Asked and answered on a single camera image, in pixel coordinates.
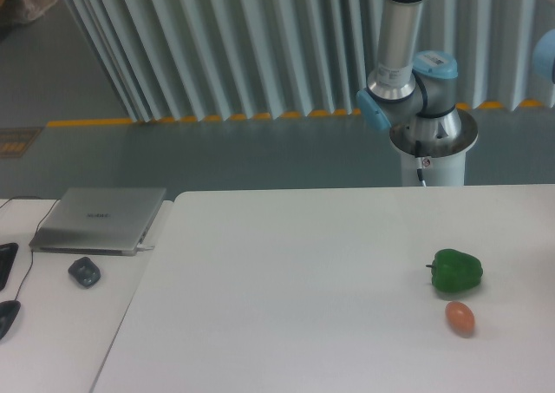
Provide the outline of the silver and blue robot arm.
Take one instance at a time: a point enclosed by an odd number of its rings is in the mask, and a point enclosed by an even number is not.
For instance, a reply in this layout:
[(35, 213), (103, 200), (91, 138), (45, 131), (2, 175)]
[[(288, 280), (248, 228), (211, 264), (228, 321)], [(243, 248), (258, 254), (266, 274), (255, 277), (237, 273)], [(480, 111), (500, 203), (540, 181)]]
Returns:
[(552, 107), (554, 0), (382, 0), (375, 64), (357, 95), (368, 124), (430, 110), (426, 77), (452, 104)]

